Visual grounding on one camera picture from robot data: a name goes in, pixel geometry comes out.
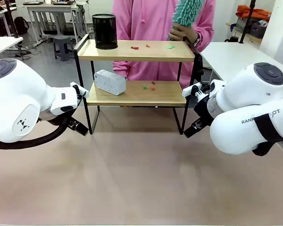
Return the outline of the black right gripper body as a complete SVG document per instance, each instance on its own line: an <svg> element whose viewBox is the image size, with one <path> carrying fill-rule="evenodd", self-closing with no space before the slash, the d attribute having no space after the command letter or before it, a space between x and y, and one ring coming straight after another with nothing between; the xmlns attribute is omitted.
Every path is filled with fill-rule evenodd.
<svg viewBox="0 0 283 226"><path fill-rule="evenodd" d="M203 98L200 100L196 106L194 107L194 111L199 116L198 120L196 121L197 124L200 125L211 125L214 118L210 115L207 107L209 98Z"/></svg>

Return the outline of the person's left hand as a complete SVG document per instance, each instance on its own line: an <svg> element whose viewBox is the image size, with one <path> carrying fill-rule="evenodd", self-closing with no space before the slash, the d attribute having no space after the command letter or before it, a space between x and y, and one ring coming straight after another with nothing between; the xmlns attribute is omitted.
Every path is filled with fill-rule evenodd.
<svg viewBox="0 0 283 226"><path fill-rule="evenodd" d="M176 41L183 41L183 38L187 37L190 42L194 42L198 39L198 34L191 26L182 26L178 23L173 23L168 37L169 39Z"/></svg>

